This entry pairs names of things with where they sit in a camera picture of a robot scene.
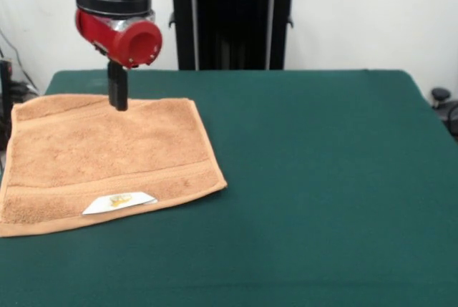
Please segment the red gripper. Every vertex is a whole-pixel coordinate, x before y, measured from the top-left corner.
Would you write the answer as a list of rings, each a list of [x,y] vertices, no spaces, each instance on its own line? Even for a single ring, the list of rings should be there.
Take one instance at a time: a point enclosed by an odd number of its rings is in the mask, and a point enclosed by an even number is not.
[[[155,13],[110,19],[77,10],[75,21],[82,38],[110,59],[107,64],[109,103],[118,111],[126,111],[128,85],[123,67],[150,65],[162,48],[162,33],[155,24]]]

